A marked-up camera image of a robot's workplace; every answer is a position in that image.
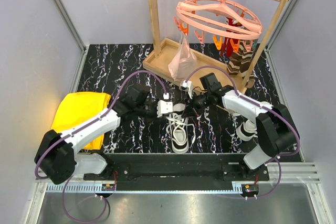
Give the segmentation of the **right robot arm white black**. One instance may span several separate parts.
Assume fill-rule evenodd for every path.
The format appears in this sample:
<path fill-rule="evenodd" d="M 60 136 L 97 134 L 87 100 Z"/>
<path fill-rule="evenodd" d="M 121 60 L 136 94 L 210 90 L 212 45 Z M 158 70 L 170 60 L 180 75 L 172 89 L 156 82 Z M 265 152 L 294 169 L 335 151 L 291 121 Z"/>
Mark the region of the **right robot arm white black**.
<path fill-rule="evenodd" d="M 252 179 L 262 164 L 280 154 L 286 155 L 284 151 L 299 144 L 299 133 L 285 105 L 274 106 L 251 99 L 234 85 L 221 85 L 213 72 L 200 77 L 200 82 L 206 91 L 192 97 L 195 109 L 217 105 L 234 111 L 246 119 L 237 128 L 239 138 L 243 141 L 249 141 L 254 136 L 258 138 L 256 147 L 244 156 L 244 164 L 238 167 L 242 179 Z"/>

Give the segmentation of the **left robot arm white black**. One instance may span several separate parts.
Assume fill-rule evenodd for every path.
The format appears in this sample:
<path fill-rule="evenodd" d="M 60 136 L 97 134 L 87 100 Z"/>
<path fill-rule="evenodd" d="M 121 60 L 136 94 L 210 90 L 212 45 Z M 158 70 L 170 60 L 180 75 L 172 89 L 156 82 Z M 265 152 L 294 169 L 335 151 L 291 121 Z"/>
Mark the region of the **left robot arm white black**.
<path fill-rule="evenodd" d="M 34 162 L 37 169 L 55 185 L 64 183 L 73 175 L 95 174 L 103 180 L 113 175 L 113 167 L 102 154 L 81 153 L 91 141 L 106 132 L 116 130 L 134 115 L 148 119 L 157 117 L 158 99 L 148 100 L 149 90 L 133 87 L 116 100 L 112 109 L 103 109 L 87 121 L 57 133 L 45 133 Z"/>

